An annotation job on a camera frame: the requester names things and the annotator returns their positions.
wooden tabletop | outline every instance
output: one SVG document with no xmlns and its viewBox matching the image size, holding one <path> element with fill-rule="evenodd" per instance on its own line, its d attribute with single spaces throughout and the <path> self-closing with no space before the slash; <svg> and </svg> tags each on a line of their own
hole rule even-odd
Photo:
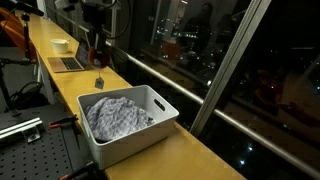
<svg viewBox="0 0 320 180">
<path fill-rule="evenodd" d="M 101 70 L 105 81 L 103 90 L 94 87 L 97 70 L 71 73 L 53 73 L 47 57 L 60 56 L 50 44 L 50 39 L 71 39 L 70 53 L 74 56 L 78 42 L 54 22 L 31 15 L 30 39 L 34 43 L 50 76 L 72 113 L 79 114 L 77 97 L 82 94 L 131 87 L 109 67 Z M 111 180 L 122 179 L 244 179 L 237 171 L 204 146 L 179 124 L 174 124 L 176 133 L 159 143 L 107 168 Z"/>
</svg>

crumpled cloth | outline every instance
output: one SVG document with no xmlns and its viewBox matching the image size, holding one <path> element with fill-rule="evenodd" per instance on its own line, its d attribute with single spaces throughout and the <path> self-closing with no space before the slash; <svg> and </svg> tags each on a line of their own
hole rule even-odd
<svg viewBox="0 0 320 180">
<path fill-rule="evenodd" d="M 86 115 L 96 140 L 111 141 L 153 124 L 145 110 L 125 97 L 100 99 Z"/>
</svg>

